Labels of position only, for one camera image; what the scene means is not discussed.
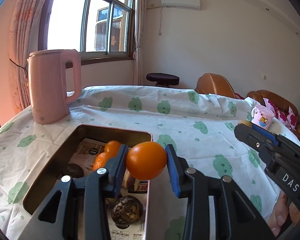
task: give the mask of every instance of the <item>white tablecloth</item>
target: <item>white tablecloth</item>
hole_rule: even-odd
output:
[[[161,145],[172,143],[177,155],[207,176],[233,177],[267,219],[279,188],[263,172],[265,164],[234,137],[240,120],[250,119],[256,101],[193,90],[158,87],[100,86],[82,91],[59,122],[39,125],[31,107],[0,128],[0,228],[18,239],[30,219],[22,200],[49,158],[76,126],[85,123],[152,133]],[[277,119],[271,132],[298,139]],[[151,181],[147,239],[178,239],[183,232],[186,199],[177,199],[165,170]]]

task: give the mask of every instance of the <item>mug handle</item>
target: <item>mug handle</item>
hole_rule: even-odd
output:
[[[256,107],[254,107],[254,108],[252,109],[252,111],[251,111],[251,116],[252,116],[252,118],[254,117],[255,109],[256,109]]]
[[[66,97],[66,104],[76,101],[82,93],[81,84],[81,57],[79,52],[75,49],[67,49],[61,52],[62,62],[70,60],[73,65],[73,76],[74,76],[74,94]]]

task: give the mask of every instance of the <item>stool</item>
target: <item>stool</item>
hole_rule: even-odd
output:
[[[157,82],[156,87],[165,87],[169,88],[171,86],[176,86],[179,84],[180,78],[170,74],[164,73],[149,73],[146,76],[146,79],[151,82]]]

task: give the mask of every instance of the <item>pink curtain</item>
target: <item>pink curtain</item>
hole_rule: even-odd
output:
[[[146,20],[147,0],[136,0],[135,29],[136,51],[133,53],[131,85],[141,85],[142,69],[142,39]]]
[[[9,84],[16,113],[30,103],[27,58],[28,45],[45,0],[17,0],[9,34]]]

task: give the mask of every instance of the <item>pink electric kettle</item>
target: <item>pink electric kettle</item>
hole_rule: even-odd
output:
[[[67,96],[66,61],[73,64],[74,94]],[[82,92],[81,57],[75,49],[40,50],[30,53],[29,88],[34,121],[48,124],[69,114],[68,104]]]

